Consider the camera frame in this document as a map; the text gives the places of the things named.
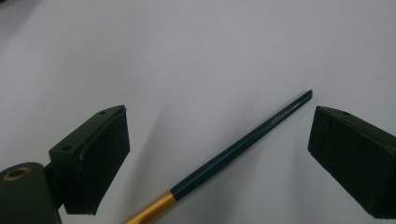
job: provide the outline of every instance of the brass insert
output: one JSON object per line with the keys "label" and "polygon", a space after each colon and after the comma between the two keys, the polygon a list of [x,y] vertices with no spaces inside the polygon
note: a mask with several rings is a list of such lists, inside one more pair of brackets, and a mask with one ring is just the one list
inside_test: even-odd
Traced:
{"label": "brass insert", "polygon": [[29,173],[30,173],[30,168],[27,166],[22,166],[6,173],[3,176],[3,179],[6,181],[14,181],[28,175]]}

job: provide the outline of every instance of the white surface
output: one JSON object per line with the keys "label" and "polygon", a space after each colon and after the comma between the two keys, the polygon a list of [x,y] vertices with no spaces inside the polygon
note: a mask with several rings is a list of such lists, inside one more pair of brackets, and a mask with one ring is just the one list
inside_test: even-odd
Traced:
{"label": "white surface", "polygon": [[121,223],[300,94],[312,101],[156,223],[375,220],[309,155],[316,105],[396,133],[396,1],[8,0],[0,170],[50,162],[93,113],[127,106],[131,153],[98,214]]}

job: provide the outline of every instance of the clamp jaw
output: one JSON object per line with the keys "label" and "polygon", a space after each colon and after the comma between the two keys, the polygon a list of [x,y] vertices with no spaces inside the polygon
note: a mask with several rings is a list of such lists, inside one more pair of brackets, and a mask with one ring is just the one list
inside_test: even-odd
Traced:
{"label": "clamp jaw", "polygon": [[26,162],[0,173],[0,223],[61,223],[68,214],[95,215],[130,151],[126,108],[93,115],[49,151],[51,162]]}

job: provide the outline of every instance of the screw hole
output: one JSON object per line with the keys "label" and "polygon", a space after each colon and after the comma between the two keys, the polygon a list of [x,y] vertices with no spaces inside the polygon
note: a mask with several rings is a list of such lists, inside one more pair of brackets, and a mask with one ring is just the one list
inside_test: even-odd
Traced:
{"label": "screw hole", "polygon": [[70,151],[72,149],[72,147],[70,146],[65,146],[62,148],[62,151]]}
{"label": "screw hole", "polygon": [[25,175],[30,173],[29,167],[19,167],[15,170],[8,172],[6,175],[3,176],[3,179],[6,181],[14,181],[19,178],[24,177]]}

